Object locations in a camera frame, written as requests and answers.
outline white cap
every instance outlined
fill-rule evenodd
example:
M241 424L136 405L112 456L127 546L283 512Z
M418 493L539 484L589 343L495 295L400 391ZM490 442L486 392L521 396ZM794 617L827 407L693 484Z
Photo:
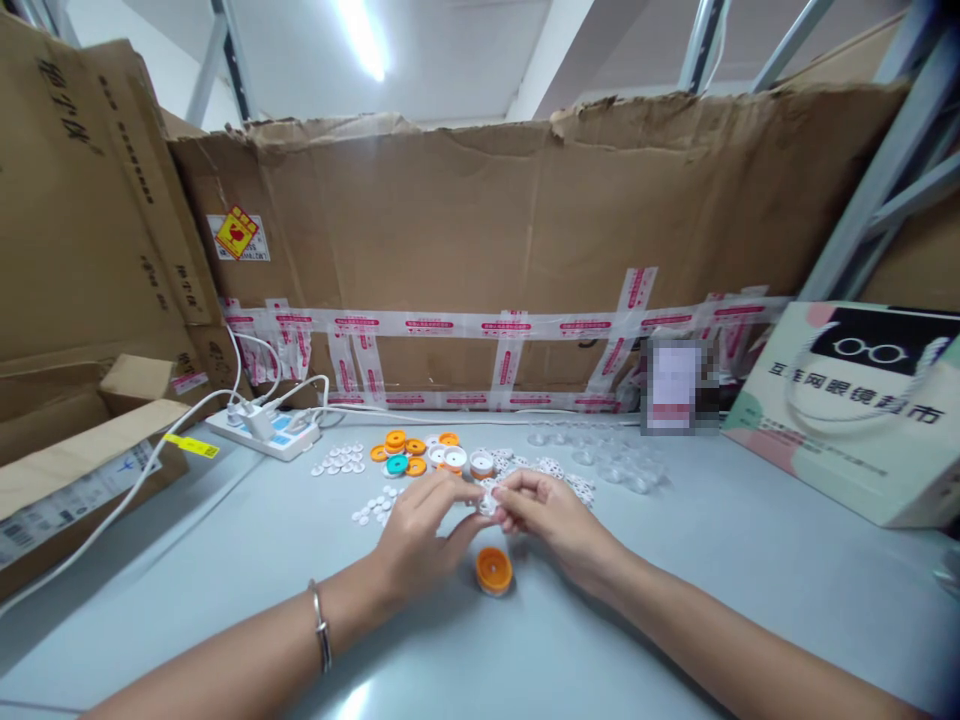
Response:
M470 454L470 474L486 477L493 473L493 455L485 450L477 450Z
M427 460L434 470L437 469L437 466L443 463L443 456L447 449L446 445L434 445L427 452Z
M467 464L467 451L451 445L443 451L443 464L453 470L462 470Z

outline left hand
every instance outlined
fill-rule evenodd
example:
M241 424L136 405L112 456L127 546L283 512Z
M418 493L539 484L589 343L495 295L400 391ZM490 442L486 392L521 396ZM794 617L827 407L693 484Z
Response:
M492 518L479 512L464 518L450 533L437 530L455 502L479 502L485 490L445 470L424 475L397 496L380 542L371 553L391 593L406 602L421 595L460 562L470 541Z

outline yellow tag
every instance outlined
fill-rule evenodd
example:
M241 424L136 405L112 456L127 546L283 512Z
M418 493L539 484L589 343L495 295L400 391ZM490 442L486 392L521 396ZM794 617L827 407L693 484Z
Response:
M214 240L239 260L259 229L260 227L240 209L239 205L234 205L230 214L223 221L223 225L217 230Z
M197 455L203 455L205 458L210 458L213 460L217 456L217 453L220 452L220 448L215 445L209 445L200 440L194 440L193 438L182 438L179 435L171 435L167 433L163 436L163 439L167 442L172 442L174 445L177 445L181 450L185 452L192 452Z

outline forearm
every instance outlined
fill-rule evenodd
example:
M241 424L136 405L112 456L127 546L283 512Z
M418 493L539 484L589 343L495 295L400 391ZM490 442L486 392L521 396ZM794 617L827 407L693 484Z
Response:
M741 720L922 717L635 555L599 595Z
M374 562L367 556L319 585L334 658L397 609ZM299 593L160 666L88 717L275 717L321 670L315 629L313 593Z

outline ceiling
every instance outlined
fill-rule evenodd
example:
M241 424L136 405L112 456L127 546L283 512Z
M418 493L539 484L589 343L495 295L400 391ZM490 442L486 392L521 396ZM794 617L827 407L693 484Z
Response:
M202 60L213 23L209 0L124 2ZM732 3L717 83L754 77L806 1ZM374 32L387 54L386 79L378 83L354 56L334 0L233 0L233 4L253 96L267 116L394 110L421 123L503 118L551 8L550 0L366 0ZM908 4L908 0L836 0L788 71ZM697 5L698 0L650 0L609 55L604 48L606 61L583 92L674 85Z
M202 60L209 0L125 0ZM378 83L351 50L332 0L233 0L253 96L274 118L399 111L410 120L503 116L549 0L367 0L386 48Z
M727 39L715 82L759 74L806 0L730 0ZM785 73L896 15L909 0L836 0ZM674 85L686 53L698 0L651 0L586 90Z

